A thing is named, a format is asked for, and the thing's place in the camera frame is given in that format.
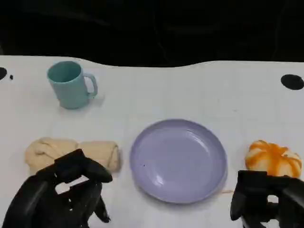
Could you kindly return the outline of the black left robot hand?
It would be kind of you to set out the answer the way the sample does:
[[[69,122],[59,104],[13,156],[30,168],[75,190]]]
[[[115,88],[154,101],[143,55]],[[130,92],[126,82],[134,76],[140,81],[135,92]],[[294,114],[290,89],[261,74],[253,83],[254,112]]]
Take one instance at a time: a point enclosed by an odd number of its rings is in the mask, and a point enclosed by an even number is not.
[[[70,152],[30,176],[6,212],[4,228],[87,228],[92,214],[110,222],[101,197],[102,184],[113,180],[81,149]]]

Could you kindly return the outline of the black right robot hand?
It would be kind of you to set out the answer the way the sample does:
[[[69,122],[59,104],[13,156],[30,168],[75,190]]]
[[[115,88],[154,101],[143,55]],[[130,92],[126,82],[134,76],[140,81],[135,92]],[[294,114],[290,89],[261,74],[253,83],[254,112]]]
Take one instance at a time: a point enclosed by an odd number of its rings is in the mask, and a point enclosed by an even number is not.
[[[280,228],[304,226],[304,182],[265,171],[238,171],[230,205],[232,221],[241,218],[244,228],[263,228],[275,219]]]

